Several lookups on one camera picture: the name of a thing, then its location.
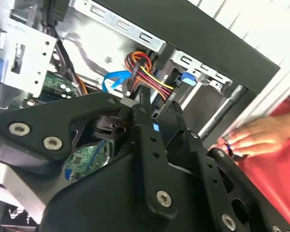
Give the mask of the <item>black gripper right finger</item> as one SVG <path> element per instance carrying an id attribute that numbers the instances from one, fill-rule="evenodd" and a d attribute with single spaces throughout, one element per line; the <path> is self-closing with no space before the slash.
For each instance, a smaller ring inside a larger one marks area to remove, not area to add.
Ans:
<path id="1" fill-rule="evenodd" d="M 172 102 L 159 128 L 179 212 L 170 232 L 290 232 L 290 224 L 221 149 L 205 150 Z"/>

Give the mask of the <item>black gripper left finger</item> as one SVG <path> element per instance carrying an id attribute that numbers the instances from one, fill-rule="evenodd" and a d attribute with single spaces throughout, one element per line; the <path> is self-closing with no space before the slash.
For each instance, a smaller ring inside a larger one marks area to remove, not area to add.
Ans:
<path id="1" fill-rule="evenodd" d="M 140 101 L 98 91 L 0 113 L 0 163 L 28 176 L 56 176 L 74 152 L 101 140 L 118 141 L 120 151 L 136 144 L 140 161 L 141 208 L 159 217 L 176 215 L 175 201 L 160 203 L 157 192 L 171 193 L 161 135 L 154 130 L 148 88 Z"/>

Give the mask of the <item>person's right hand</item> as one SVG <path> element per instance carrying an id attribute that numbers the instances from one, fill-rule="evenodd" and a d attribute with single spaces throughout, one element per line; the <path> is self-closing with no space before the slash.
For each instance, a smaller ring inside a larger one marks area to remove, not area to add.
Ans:
<path id="1" fill-rule="evenodd" d="M 253 121 L 220 138 L 213 147 L 236 155 L 255 156 L 277 152 L 290 139 L 290 112 L 280 116 L 267 116 Z"/>

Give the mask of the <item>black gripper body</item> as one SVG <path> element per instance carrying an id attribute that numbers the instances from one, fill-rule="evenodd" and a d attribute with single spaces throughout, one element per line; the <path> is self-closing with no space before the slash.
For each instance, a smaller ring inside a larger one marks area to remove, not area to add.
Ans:
<path id="1" fill-rule="evenodd" d="M 169 167 L 179 205 L 173 220 L 142 216 L 132 156 L 125 156 L 57 193 L 44 210 L 41 232 L 214 232 L 200 182 Z"/>

